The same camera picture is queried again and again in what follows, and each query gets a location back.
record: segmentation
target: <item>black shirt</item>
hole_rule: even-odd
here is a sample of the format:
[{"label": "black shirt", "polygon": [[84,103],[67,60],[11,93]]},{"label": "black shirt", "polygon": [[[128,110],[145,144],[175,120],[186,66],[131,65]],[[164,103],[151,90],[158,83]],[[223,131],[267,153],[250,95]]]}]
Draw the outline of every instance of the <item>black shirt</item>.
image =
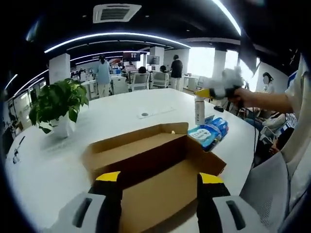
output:
[{"label": "black shirt", "polygon": [[175,60],[172,62],[172,78],[181,78],[181,73],[183,70],[183,63],[180,60]]}]

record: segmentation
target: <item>computer monitor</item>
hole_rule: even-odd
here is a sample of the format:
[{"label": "computer monitor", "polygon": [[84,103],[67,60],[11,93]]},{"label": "computer monitor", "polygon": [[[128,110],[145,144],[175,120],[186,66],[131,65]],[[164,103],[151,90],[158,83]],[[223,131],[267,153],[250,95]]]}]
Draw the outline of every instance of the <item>computer monitor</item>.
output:
[{"label": "computer monitor", "polygon": [[140,52],[124,52],[123,62],[139,62]]},{"label": "computer monitor", "polygon": [[147,64],[159,65],[160,64],[160,57],[159,56],[148,55],[147,56]]}]

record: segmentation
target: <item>face mask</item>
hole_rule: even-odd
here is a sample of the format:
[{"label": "face mask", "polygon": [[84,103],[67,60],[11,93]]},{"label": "face mask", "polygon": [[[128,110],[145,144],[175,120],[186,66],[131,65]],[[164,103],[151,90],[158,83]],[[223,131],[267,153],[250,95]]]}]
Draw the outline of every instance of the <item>face mask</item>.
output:
[{"label": "face mask", "polygon": [[269,78],[267,76],[263,77],[263,83],[268,84],[269,83]]}]

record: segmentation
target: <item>white bottle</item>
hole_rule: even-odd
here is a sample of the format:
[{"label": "white bottle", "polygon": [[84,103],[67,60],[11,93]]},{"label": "white bottle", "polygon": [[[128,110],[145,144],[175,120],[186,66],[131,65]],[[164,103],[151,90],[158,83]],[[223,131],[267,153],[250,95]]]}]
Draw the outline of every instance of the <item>white bottle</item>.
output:
[{"label": "white bottle", "polygon": [[195,96],[195,124],[204,125],[205,122],[205,109],[204,98]]}]

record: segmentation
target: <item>white pants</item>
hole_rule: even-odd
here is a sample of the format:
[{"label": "white pants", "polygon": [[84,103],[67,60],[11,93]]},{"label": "white pants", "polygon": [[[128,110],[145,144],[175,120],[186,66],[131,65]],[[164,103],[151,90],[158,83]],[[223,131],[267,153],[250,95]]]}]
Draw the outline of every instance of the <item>white pants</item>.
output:
[{"label": "white pants", "polygon": [[109,87],[110,87],[110,84],[98,85],[99,98],[109,96]]},{"label": "white pants", "polygon": [[171,78],[171,88],[175,90],[180,90],[180,80],[181,78]]}]

